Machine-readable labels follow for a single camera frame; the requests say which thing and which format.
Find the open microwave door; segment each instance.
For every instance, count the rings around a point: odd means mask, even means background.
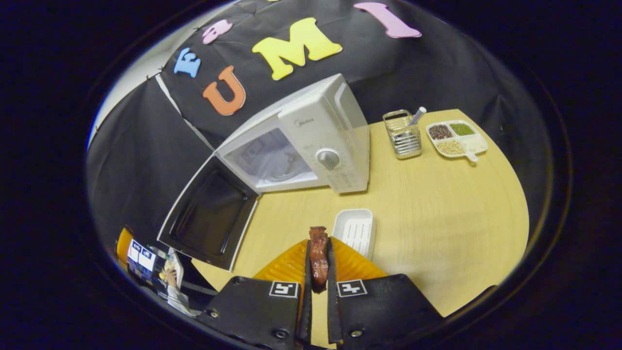
[[[158,241],[231,271],[258,196],[212,155],[177,198]]]

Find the black cloth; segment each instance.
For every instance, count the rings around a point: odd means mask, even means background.
[[[514,168],[526,195],[531,231],[540,218],[550,186],[550,141],[537,105],[523,84],[480,44],[429,12],[405,2],[380,1],[406,24],[421,31],[418,38],[395,39],[371,14],[353,7],[359,0],[242,0],[219,12],[186,40],[167,62],[162,79],[183,116],[215,147],[255,113],[276,100],[336,73],[342,73],[369,123],[394,110],[428,111],[459,108],[498,144]],[[290,26],[306,17],[343,50],[305,65],[275,81],[272,69],[252,48],[266,37],[289,40]],[[233,27],[212,43],[203,32],[226,19]],[[182,49],[201,59],[197,76],[173,73]],[[246,91],[236,113],[220,115],[203,98],[217,82],[226,101],[233,92],[218,80],[223,68]]]
[[[211,155],[154,78],[125,96],[95,134],[86,157],[88,198],[106,249],[124,225],[141,244],[160,227],[193,174]]]

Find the grain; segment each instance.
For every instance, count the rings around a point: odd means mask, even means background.
[[[456,155],[456,154],[464,154],[465,149],[460,146],[460,143],[455,140],[441,142],[437,144],[439,150],[445,154]]]
[[[463,136],[463,135],[472,135],[475,134],[475,132],[473,130],[471,130],[471,128],[468,127],[468,125],[466,124],[449,124],[452,129],[456,132],[456,134]]]
[[[429,129],[430,136],[434,140],[441,140],[452,137],[451,131],[445,125],[434,125]]]

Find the yellow letter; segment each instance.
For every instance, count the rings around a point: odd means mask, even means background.
[[[289,41],[267,37],[253,46],[253,52],[264,56],[270,68],[272,79],[279,80],[294,71],[294,68],[283,63],[286,59],[293,64],[305,65],[305,49],[309,50],[310,60],[321,60],[342,50],[315,25],[315,18],[301,19],[289,27]]]

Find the microwave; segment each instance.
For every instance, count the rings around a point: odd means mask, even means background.
[[[367,189],[369,126],[341,74],[263,109],[203,163],[173,204],[158,240],[231,271],[264,192]]]

